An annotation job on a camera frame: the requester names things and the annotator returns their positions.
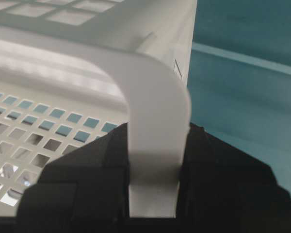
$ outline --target basket handle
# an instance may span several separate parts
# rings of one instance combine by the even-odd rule
[[[86,46],[2,26],[0,41],[20,45],[22,50],[80,58],[114,79],[129,112],[130,216],[174,217],[191,101],[186,87],[172,70],[145,55]],[[94,78],[83,82],[90,83]]]

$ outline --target blue wall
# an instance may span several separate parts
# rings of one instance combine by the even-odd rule
[[[199,0],[194,42],[278,63],[193,50],[188,88],[192,122],[269,164],[291,193],[291,0]]]

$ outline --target black holder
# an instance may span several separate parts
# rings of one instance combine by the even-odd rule
[[[291,197],[271,168],[193,124],[179,180],[176,218],[130,218],[123,124],[46,165],[0,233],[291,233]]]

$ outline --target white plastic basket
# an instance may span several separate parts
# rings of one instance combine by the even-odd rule
[[[0,216],[16,214],[47,163],[128,119],[130,155],[172,152],[181,164],[190,103],[172,71],[187,82],[195,9],[195,0],[0,0]],[[157,117],[172,106],[180,113]]]

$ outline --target white plastic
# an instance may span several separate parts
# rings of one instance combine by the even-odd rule
[[[32,166],[35,158],[28,159],[25,163],[13,159],[19,147],[49,156],[50,162],[62,155],[66,145],[81,146],[73,141],[75,132],[80,129],[89,132],[80,123],[73,128],[74,125],[67,122],[68,113],[77,110],[84,116],[84,125],[88,116],[96,115],[99,118],[101,125],[93,129],[94,135],[90,136],[90,141],[96,135],[105,134],[100,131],[105,122],[118,125],[127,121],[125,100],[129,113],[130,216],[174,217],[178,172],[189,129],[191,105],[185,85],[173,73],[173,69],[177,65],[177,73],[186,82],[196,1],[126,0],[114,4],[101,15],[97,13],[78,26],[71,22],[69,25],[67,22],[65,25],[58,23],[59,18],[69,19],[60,15],[69,13],[65,7],[71,8],[71,3],[53,9],[56,10],[54,14],[51,13],[52,10],[46,12],[47,20],[43,18],[43,14],[28,20],[28,14],[25,13],[24,16],[22,11],[24,4],[24,9],[32,9],[37,5],[21,2],[7,8],[6,12],[0,12],[1,24],[39,33],[0,26],[0,93],[8,93],[0,97],[0,106],[6,108],[6,113],[0,115],[0,123],[8,126],[7,131],[0,135],[0,142],[13,145],[5,156],[0,157],[0,168],[6,163],[18,166],[9,180],[0,178],[0,183],[3,183],[0,200],[9,188],[18,190],[19,193],[24,191],[25,188],[18,185],[17,181],[25,170],[36,174],[40,172]],[[48,7],[56,8],[54,4],[44,4],[44,8],[39,8],[39,11]],[[173,16],[170,22],[177,23],[175,27],[166,24],[170,16]],[[185,22],[190,27],[180,30],[180,24]],[[55,31],[56,26],[61,26],[62,30]],[[177,61],[174,59],[177,48],[173,47],[176,43],[180,54]],[[160,59],[169,68],[137,52]],[[8,95],[32,100],[34,105],[25,111],[17,107],[16,103],[8,106],[4,103]],[[49,119],[47,114],[51,112],[41,115],[35,113],[35,106],[41,102],[57,108],[62,105],[61,108],[65,109],[67,115]],[[30,115],[38,120],[30,127],[23,126],[22,119],[11,124],[5,118],[9,114],[8,110],[12,109],[22,111],[22,119]],[[56,127],[48,132],[41,131],[39,124],[45,119],[55,122]],[[73,128],[65,139],[56,135],[56,128],[62,124]],[[28,133],[25,134],[26,137],[22,137],[25,138],[21,143],[9,137],[15,127],[25,129]],[[26,138],[30,135],[29,132],[42,134],[45,139],[36,146],[28,145]],[[57,149],[59,151],[50,152],[45,149],[50,138],[61,141]],[[15,209],[0,202],[0,216],[14,214]]]

